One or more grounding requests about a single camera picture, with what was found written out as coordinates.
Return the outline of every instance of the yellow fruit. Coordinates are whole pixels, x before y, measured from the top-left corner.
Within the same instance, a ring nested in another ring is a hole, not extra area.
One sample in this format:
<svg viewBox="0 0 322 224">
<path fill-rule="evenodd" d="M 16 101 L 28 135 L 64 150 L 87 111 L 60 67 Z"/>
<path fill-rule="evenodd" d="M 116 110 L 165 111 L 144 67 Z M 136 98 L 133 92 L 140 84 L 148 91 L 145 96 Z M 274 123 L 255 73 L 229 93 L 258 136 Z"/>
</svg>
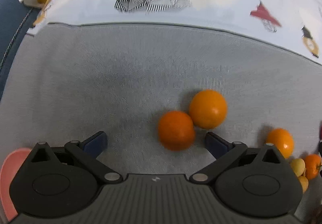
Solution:
<svg viewBox="0 0 322 224">
<path fill-rule="evenodd" d="M 305 170 L 305 162 L 303 159 L 293 159 L 290 165 L 297 177 L 303 174 Z"/>
<path fill-rule="evenodd" d="M 309 186 L 309 181 L 306 177 L 304 176 L 299 176 L 298 177 L 298 180 L 299 182 L 301 183 L 302 185 L 302 189 L 303 189 L 303 193 L 308 189 L 308 186 Z"/>
</svg>

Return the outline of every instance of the blue fabric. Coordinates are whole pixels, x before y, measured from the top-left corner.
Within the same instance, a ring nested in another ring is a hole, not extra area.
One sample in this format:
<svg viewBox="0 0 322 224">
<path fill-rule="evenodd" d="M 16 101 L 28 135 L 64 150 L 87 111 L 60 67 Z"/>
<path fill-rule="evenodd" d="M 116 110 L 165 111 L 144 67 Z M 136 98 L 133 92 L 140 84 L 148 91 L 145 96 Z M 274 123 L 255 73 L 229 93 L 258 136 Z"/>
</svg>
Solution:
<svg viewBox="0 0 322 224">
<path fill-rule="evenodd" d="M 0 0 L 0 62 L 12 37 L 29 11 L 30 8 L 22 5 L 18 0 Z M 38 12 L 39 9 L 33 9 L 29 15 L 12 45 L 2 69 L 0 70 L 0 99 L 19 45 L 27 33 L 27 30 L 36 20 Z"/>
</svg>

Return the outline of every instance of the red shape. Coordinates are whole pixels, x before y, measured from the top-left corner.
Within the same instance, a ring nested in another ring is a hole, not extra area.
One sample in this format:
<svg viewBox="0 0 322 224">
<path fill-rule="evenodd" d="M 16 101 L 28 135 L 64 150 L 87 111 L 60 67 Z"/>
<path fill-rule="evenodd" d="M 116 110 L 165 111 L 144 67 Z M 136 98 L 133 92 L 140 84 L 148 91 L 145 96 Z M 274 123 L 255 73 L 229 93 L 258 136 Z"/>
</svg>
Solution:
<svg viewBox="0 0 322 224">
<path fill-rule="evenodd" d="M 19 148 L 11 152 L 5 158 L 0 171 L 0 199 L 8 221 L 17 216 L 17 211 L 10 198 L 9 187 L 30 151 L 30 148 Z"/>
<path fill-rule="evenodd" d="M 277 19 L 275 19 L 271 14 L 268 12 L 268 10 L 264 7 L 264 5 L 260 2 L 260 4 L 257 6 L 257 10 L 251 11 L 251 16 L 260 18 L 262 20 L 268 20 L 273 25 L 281 27 L 282 25 L 278 22 Z"/>
</svg>

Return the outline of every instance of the pink bowl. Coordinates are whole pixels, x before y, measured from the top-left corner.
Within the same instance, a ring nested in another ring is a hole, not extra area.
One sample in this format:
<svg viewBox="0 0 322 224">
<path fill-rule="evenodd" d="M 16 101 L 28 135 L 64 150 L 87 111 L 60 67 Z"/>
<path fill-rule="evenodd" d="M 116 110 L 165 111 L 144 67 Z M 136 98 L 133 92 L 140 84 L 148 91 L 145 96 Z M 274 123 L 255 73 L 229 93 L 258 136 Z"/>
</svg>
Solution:
<svg viewBox="0 0 322 224">
<path fill-rule="evenodd" d="M 4 160 L 0 171 L 0 199 L 8 221 L 17 216 L 17 211 L 10 199 L 10 184 L 20 169 L 22 163 L 29 155 L 30 148 L 19 148 L 11 152 Z"/>
</svg>

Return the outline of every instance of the screw head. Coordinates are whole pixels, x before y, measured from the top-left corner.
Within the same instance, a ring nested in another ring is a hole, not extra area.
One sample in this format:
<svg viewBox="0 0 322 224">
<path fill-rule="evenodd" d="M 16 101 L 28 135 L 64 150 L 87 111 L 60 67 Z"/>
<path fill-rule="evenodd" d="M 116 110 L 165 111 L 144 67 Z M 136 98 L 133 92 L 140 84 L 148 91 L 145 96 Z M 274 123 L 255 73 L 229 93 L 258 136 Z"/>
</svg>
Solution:
<svg viewBox="0 0 322 224">
<path fill-rule="evenodd" d="M 116 181 L 116 180 L 119 180 L 120 177 L 121 175 L 116 172 L 110 172 L 104 175 L 104 178 L 108 181 Z"/>
<path fill-rule="evenodd" d="M 208 179 L 208 176 L 204 173 L 196 173 L 192 176 L 192 178 L 195 180 L 195 181 L 198 181 L 198 182 L 203 182 L 203 181 L 206 181 Z"/>
</svg>

